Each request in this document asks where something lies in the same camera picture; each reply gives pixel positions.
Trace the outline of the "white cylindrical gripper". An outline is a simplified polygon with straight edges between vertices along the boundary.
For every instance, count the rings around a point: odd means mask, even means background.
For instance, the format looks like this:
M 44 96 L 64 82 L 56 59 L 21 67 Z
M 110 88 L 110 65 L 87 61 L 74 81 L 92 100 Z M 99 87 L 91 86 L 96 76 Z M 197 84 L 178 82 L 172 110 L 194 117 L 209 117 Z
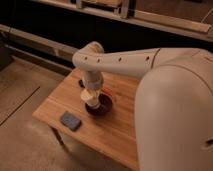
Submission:
M 82 81 L 87 89 L 99 90 L 103 85 L 104 79 L 100 71 L 83 71 Z

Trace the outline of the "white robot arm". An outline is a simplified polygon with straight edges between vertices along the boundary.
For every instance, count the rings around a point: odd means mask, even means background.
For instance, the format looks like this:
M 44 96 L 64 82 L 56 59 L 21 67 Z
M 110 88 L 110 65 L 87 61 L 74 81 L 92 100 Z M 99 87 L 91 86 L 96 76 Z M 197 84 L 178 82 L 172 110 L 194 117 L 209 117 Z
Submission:
M 98 72 L 140 79 L 135 132 L 140 171 L 213 171 L 213 53 L 153 48 L 106 53 L 91 42 L 73 56 L 84 85 L 100 87 Z

